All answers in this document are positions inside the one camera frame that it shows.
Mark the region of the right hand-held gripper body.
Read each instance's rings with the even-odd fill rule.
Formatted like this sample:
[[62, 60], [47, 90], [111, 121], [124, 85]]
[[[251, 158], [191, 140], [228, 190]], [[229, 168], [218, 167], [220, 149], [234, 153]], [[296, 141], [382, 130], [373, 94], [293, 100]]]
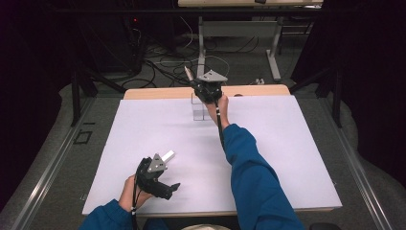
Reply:
[[202, 103], [212, 104], [222, 97], [221, 84], [228, 79], [217, 72], [209, 72], [198, 76], [194, 81], [198, 84], [198, 94], [196, 95]]

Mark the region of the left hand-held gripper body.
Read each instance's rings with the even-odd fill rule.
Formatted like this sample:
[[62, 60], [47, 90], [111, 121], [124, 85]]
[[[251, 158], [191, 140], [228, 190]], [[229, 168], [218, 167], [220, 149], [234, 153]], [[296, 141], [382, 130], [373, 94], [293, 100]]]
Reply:
[[137, 185], [147, 193], [165, 191], [168, 186], [158, 181], [165, 169], [166, 163], [158, 154], [153, 157], [143, 158], [136, 171]]

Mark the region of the clear acrylic organizer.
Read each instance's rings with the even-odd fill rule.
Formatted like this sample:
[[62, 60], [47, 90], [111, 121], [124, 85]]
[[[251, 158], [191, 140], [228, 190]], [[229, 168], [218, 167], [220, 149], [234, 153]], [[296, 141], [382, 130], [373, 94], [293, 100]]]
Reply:
[[204, 105], [194, 93], [191, 95], [191, 105], [192, 118], [195, 121], [209, 121], [211, 119], [206, 105]]

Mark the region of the person's right hand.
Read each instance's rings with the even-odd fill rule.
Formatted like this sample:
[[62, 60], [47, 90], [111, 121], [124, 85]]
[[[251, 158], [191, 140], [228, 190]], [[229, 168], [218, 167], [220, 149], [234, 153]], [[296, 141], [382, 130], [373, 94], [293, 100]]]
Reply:
[[230, 123], [228, 120], [228, 104], [229, 99], [223, 95], [217, 103], [206, 103], [205, 106], [214, 123], [221, 126], [221, 129], [226, 128]]

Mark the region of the person's left hand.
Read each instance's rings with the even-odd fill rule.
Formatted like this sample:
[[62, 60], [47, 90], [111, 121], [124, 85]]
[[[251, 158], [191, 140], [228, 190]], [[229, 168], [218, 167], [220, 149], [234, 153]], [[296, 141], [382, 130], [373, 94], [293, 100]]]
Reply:
[[125, 181], [124, 188], [119, 199], [119, 205], [127, 212], [131, 212], [134, 208], [139, 209], [148, 199], [152, 198], [152, 194], [142, 191], [138, 186], [135, 185], [135, 182], [136, 176], [131, 175]]

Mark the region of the white table cover sheet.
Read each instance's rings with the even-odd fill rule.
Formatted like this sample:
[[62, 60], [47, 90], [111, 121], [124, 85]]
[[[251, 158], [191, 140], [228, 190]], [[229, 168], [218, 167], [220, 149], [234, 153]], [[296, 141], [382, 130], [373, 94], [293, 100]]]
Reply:
[[[124, 181], [145, 157], [173, 151], [161, 182], [177, 184], [170, 199], [152, 198], [144, 217], [232, 215], [231, 167], [211, 119], [197, 120], [191, 99], [123, 100], [104, 146], [82, 212], [120, 196]], [[292, 96], [243, 96], [229, 102], [229, 119], [256, 138], [297, 211], [342, 205], [325, 163]]]

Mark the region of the person's blue clothing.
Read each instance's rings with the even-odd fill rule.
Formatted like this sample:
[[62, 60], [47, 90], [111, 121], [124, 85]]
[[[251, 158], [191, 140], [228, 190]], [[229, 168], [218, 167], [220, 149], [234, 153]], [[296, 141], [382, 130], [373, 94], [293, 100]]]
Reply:
[[161, 218], [149, 218], [143, 230], [169, 230], [169, 228]]

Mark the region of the pale rounded object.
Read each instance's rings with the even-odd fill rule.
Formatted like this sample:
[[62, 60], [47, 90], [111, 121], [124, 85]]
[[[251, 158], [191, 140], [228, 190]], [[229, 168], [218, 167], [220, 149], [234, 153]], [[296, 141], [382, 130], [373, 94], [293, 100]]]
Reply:
[[215, 224], [196, 224], [184, 227], [181, 230], [231, 230], [231, 229]]

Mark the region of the white-legged background desk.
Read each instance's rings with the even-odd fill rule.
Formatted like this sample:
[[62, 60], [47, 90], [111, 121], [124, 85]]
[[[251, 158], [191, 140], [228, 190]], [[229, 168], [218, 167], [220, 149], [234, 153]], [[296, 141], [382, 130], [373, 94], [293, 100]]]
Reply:
[[197, 74], [204, 73], [206, 61], [206, 37], [267, 37], [270, 47], [266, 51], [271, 77], [280, 81], [281, 75], [275, 59], [280, 37], [282, 36], [283, 16], [273, 16], [272, 20], [260, 20], [258, 16], [249, 14], [250, 20], [229, 20], [227, 10], [241, 10], [238, 17], [249, 10], [317, 10], [324, 0], [178, 0], [178, 6], [187, 10], [219, 10], [217, 20], [206, 20], [205, 16], [198, 17], [199, 56]]

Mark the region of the black computer tower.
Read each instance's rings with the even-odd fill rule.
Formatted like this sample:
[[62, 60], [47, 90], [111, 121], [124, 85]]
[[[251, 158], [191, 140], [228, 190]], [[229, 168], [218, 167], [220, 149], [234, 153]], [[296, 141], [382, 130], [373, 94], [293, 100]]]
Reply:
[[128, 75], [141, 72], [143, 37], [127, 17], [90, 15], [79, 17], [78, 23], [99, 72]]

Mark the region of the black metal stand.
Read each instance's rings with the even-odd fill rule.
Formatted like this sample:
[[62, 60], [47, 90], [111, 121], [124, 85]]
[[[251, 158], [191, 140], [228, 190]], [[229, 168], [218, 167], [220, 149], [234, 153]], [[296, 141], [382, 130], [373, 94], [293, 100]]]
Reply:
[[309, 84], [319, 81], [315, 94], [317, 98], [326, 98], [329, 93], [333, 94], [331, 106], [331, 118], [338, 127], [342, 127], [340, 118], [341, 96], [342, 96], [342, 69], [340, 67], [327, 67], [310, 76], [309, 78], [295, 83], [289, 88], [290, 93], [295, 93], [299, 89]]
[[96, 97], [99, 93], [97, 87], [93, 83], [93, 80], [100, 81], [108, 87], [116, 90], [119, 93], [124, 93], [126, 89], [119, 86], [112, 80], [107, 79], [102, 74], [84, 66], [83, 64], [77, 64], [71, 75], [72, 86], [72, 100], [73, 100], [73, 120], [71, 126], [74, 127], [81, 117], [80, 106], [80, 92], [83, 92], [87, 97]]

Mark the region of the aluminium floor rail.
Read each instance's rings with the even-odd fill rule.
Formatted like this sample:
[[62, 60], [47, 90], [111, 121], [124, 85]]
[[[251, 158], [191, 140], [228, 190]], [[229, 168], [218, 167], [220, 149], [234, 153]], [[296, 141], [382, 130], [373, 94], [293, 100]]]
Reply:
[[51, 130], [23, 184], [11, 198], [5, 230], [77, 230], [100, 159], [97, 100], [83, 103], [75, 126], [65, 110]]
[[378, 201], [359, 157], [356, 155], [353, 147], [350, 145], [344, 130], [338, 127], [336, 122], [333, 120], [332, 108], [329, 105], [328, 99], [322, 98], [319, 100], [319, 102], [327, 116], [328, 122], [338, 137], [344, 152], [344, 158], [347, 161], [349, 170], [357, 185], [358, 191], [360, 192], [360, 195], [362, 196], [362, 199], [369, 210], [374, 225], [376, 226], [377, 230], [394, 230], [380, 202]]

